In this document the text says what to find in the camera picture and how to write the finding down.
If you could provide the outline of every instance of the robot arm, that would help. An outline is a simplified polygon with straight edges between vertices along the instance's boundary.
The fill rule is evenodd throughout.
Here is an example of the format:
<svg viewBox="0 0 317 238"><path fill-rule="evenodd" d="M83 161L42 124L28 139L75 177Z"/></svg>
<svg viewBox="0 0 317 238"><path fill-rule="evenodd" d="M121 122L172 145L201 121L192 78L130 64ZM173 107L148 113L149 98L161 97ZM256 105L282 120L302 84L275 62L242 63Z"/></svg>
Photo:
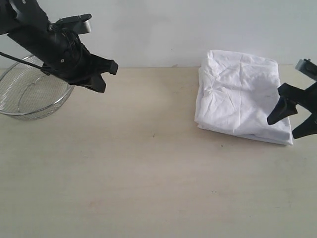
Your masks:
<svg viewBox="0 0 317 238"><path fill-rule="evenodd" d="M0 0L0 35L9 38L44 62L43 72L71 85L104 92L101 74L116 75L113 60L91 54L79 34L91 31L90 14L68 17L51 23L36 0Z"/></svg>
<svg viewBox="0 0 317 238"><path fill-rule="evenodd" d="M310 59L301 59L296 69L317 81L317 65L313 64ZM317 134L317 83L314 83L306 90L284 83L278 88L278 93L281 97L275 109L267 118L268 124L275 124L288 116L297 114L296 106L300 105L310 111L312 115L294 129L294 138L298 139Z"/></svg>

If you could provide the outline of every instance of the folded white cloth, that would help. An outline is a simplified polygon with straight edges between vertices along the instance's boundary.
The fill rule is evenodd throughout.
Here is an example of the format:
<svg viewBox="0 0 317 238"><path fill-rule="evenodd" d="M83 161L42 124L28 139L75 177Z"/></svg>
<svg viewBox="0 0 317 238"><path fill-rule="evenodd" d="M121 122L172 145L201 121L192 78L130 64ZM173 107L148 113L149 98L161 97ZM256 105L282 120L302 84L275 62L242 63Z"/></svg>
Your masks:
<svg viewBox="0 0 317 238"><path fill-rule="evenodd" d="M289 118L268 125L280 86L278 64L258 56L208 51L199 70L195 122L199 128L293 145Z"/></svg>

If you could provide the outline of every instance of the wire basket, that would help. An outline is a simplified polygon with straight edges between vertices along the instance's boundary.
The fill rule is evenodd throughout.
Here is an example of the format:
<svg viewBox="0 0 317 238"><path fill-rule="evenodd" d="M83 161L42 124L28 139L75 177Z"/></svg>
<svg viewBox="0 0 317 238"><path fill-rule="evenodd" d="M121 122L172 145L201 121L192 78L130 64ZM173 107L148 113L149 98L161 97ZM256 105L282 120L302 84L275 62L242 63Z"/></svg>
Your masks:
<svg viewBox="0 0 317 238"><path fill-rule="evenodd" d="M35 56L23 60L43 65ZM73 89L53 75L17 62L0 78L0 113L20 120L45 118L66 102Z"/></svg>

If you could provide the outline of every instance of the basket rim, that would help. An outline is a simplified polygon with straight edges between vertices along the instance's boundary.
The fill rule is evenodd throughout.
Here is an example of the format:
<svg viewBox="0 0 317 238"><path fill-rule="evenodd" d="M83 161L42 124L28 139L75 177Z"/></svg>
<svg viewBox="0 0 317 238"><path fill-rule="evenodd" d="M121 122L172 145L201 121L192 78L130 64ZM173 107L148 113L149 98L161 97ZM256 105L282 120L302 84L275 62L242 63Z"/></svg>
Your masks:
<svg viewBox="0 0 317 238"><path fill-rule="evenodd" d="M29 55L27 57L24 57L22 60L27 60L29 58L32 58L32 57L36 57L35 55ZM16 67L18 64L20 64L19 62L16 62L14 63L11 67L9 67L0 77L0 82L1 80L3 80L3 78L14 68ZM41 109L38 109L38 110L35 110L35 111L32 111L32 112L29 112L29 113L9 113L9 112L5 112L5 111L2 111L0 110L0 114L3 114L3 115L7 115L7 116L27 116L27 115L31 115L31 114L34 114L34 113L39 113L41 111L44 111L54 105L56 105L57 103L59 103L61 100L63 100L64 97L66 97L69 93L72 92L72 90L74 89L74 85L68 85L68 89L66 90L66 92L63 94L63 96L58 99L56 102L44 107L44 108L41 108Z"/></svg>

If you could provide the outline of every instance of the white towel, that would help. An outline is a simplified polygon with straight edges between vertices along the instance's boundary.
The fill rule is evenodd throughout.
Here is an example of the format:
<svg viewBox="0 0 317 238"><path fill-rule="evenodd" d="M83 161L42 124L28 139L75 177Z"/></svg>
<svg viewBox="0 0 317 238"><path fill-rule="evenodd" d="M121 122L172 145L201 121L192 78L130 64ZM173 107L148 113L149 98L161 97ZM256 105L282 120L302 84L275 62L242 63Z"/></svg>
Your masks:
<svg viewBox="0 0 317 238"><path fill-rule="evenodd" d="M293 145L289 118L268 125L278 102L278 64L258 56L208 51L199 70L195 122L199 128Z"/></svg>

